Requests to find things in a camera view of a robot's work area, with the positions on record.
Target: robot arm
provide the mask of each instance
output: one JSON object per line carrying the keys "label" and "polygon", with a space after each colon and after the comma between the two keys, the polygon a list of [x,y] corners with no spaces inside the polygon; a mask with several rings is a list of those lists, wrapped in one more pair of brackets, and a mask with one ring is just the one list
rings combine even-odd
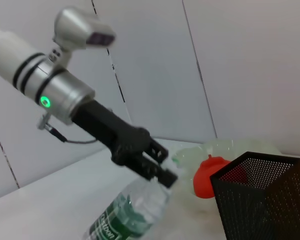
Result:
{"label": "robot arm", "polygon": [[48,130],[51,115],[66,125],[75,123],[110,149],[114,163],[147,180],[156,177],[170,188],[177,177],[160,167],[168,151],[147,130],[129,125],[94,100],[95,91],[67,70],[72,51],[107,47],[115,33],[74,7],[58,14],[54,32],[59,47],[45,55],[14,33],[0,30],[0,76],[46,110],[38,128]]}

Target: black cable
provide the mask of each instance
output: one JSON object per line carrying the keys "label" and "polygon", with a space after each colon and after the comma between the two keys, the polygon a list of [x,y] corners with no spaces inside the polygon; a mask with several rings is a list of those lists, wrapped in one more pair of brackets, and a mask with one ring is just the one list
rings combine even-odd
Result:
{"label": "black cable", "polygon": [[90,141],[73,141],[73,140],[68,140],[65,136],[63,136],[57,129],[55,129],[54,127],[51,127],[51,129],[49,130],[49,133],[51,133],[53,136],[55,136],[57,139],[59,139],[61,142],[63,143],[68,143],[68,144],[94,144],[96,143],[98,140],[94,139],[94,140],[90,140]]}

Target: black mesh pencil holder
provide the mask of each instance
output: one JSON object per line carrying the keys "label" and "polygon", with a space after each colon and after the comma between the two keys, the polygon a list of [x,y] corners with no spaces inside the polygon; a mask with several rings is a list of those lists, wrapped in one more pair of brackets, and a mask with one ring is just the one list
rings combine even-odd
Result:
{"label": "black mesh pencil holder", "polygon": [[300,240],[300,158],[246,152],[210,179],[227,240]]}

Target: water bottle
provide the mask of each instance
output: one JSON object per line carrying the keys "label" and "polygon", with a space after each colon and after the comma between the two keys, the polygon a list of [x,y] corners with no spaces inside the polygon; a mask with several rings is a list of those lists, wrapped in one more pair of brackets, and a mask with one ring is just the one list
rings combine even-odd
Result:
{"label": "water bottle", "polygon": [[82,240],[137,240],[164,215],[171,191],[156,179],[129,184],[84,234]]}

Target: bottle label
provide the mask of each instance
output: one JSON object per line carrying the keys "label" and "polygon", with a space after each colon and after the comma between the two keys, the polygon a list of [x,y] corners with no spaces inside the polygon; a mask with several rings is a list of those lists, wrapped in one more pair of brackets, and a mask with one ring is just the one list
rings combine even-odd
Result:
{"label": "bottle label", "polygon": [[137,240],[142,237],[143,234],[131,231],[117,218],[114,205],[112,202],[90,227],[87,240]]}

